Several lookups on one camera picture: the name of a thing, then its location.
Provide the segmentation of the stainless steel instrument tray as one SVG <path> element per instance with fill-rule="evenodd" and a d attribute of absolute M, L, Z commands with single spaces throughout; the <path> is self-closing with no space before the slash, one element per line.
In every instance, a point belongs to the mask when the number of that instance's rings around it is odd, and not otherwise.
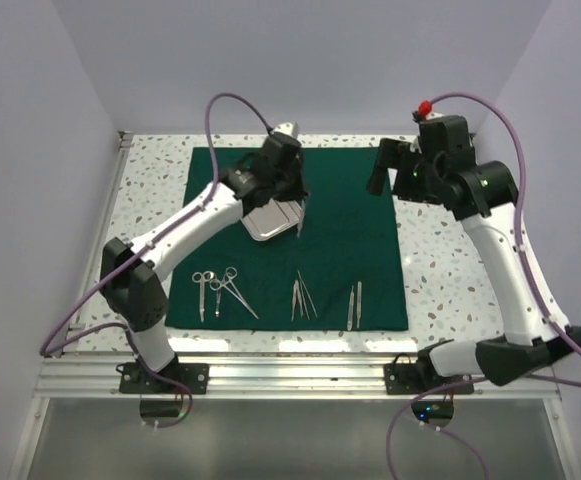
<path fill-rule="evenodd" d="M 296 201 L 278 202 L 271 200 L 241 219 L 241 223 L 250 237 L 258 242 L 265 242 L 296 227 Z"/>

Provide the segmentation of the long steel curved forceps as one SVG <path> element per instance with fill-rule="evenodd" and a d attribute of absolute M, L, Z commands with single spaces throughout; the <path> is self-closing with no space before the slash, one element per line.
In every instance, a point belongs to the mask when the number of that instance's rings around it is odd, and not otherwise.
<path fill-rule="evenodd" d="M 259 316 L 255 312 L 255 310 L 251 307 L 248 301 L 245 299 L 244 295 L 242 294 L 241 290 L 235 283 L 235 279 L 238 276 L 238 271 L 235 267 L 227 267 L 224 271 L 222 280 L 223 286 L 229 290 L 233 296 L 241 303 L 241 305 L 255 318 L 259 319 Z"/>

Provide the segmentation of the steel tweezers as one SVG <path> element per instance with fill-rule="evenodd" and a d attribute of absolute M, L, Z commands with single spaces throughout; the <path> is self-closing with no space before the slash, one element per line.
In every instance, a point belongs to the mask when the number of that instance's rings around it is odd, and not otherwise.
<path fill-rule="evenodd" d="M 299 289 L 298 280 L 295 280 L 293 283 L 293 288 L 292 288 L 291 322 L 294 322 L 294 318 L 295 318 L 296 307 L 297 307 L 298 296 L 299 296 L 298 289 Z"/>
<path fill-rule="evenodd" d="M 297 271 L 296 286 L 295 298 L 299 302 L 300 315 L 305 316 L 307 319 L 312 317 L 317 318 L 316 307 L 300 271 Z"/>

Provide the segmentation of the dark green surgical cloth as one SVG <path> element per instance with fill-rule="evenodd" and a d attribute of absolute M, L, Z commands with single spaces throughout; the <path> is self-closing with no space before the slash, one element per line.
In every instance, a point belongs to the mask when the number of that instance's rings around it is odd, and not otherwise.
<path fill-rule="evenodd" d="M 409 327 L 393 198 L 366 191 L 376 149 L 308 148 L 305 182 L 310 193 L 299 239 L 297 228 L 271 240 L 253 240 L 240 223 L 214 235 L 173 271 L 167 326 L 175 329 L 256 331 L 344 331 L 350 289 L 363 283 L 360 331 L 405 331 Z M 255 310 L 255 319 L 223 287 L 220 317 L 215 293 L 206 284 L 205 322 L 198 313 L 197 271 L 222 277 L 235 267 L 236 285 Z M 318 317 L 291 322 L 297 271 Z"/>

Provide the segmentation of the small steel hemostat clamp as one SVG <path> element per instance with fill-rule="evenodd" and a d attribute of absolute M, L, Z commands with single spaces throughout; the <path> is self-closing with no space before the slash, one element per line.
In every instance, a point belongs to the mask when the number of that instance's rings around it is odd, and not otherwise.
<path fill-rule="evenodd" d="M 210 281 L 210 288 L 215 293 L 215 317 L 220 317 L 221 298 L 223 291 L 223 283 L 219 279 L 212 279 Z"/>

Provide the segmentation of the steel surgical scissors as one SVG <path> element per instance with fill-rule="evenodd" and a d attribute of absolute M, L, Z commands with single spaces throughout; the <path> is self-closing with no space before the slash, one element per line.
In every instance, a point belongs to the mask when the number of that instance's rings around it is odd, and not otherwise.
<path fill-rule="evenodd" d="M 198 286 L 198 313 L 201 323 L 205 322 L 206 284 L 216 277 L 210 270 L 197 271 L 192 274 L 191 280 Z"/>

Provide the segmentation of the steel scalpel handle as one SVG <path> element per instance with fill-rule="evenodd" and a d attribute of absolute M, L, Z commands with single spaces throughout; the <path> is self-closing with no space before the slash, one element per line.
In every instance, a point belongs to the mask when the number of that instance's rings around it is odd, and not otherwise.
<path fill-rule="evenodd" d="M 361 318 L 362 318 L 362 293 L 363 293 L 363 283 L 362 281 L 357 282 L 356 290 L 356 329 L 360 329 Z"/>
<path fill-rule="evenodd" d="M 355 306 L 355 289 L 354 286 L 350 289 L 348 311 L 346 317 L 346 330 L 352 331 L 354 322 L 354 306 Z"/>

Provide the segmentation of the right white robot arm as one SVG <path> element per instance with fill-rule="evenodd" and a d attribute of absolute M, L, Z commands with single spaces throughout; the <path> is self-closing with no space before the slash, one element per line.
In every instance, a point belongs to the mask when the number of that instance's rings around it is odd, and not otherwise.
<path fill-rule="evenodd" d="M 413 140 L 380 140 L 366 189 L 382 194 L 394 169 L 398 199 L 450 211 L 480 256 L 503 321 L 499 337 L 446 340 L 421 350 L 410 366 L 419 387 L 438 392 L 463 375 L 503 386 L 574 353 L 581 348 L 581 326 L 570 324 L 538 266 L 509 168 L 500 161 L 478 163 L 462 116 L 418 125 Z"/>

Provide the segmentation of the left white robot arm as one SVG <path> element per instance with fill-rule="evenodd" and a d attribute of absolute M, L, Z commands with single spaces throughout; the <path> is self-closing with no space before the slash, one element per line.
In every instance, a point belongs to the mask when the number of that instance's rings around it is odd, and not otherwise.
<path fill-rule="evenodd" d="M 129 242 L 115 237 L 105 244 L 100 293 L 129 326 L 145 363 L 142 379 L 155 392 L 171 390 L 178 379 L 165 327 L 163 281 L 197 248 L 253 211 L 304 200 L 303 162 L 298 125 L 282 123 L 254 154 L 221 169 L 217 183 L 209 183 L 159 226 Z"/>

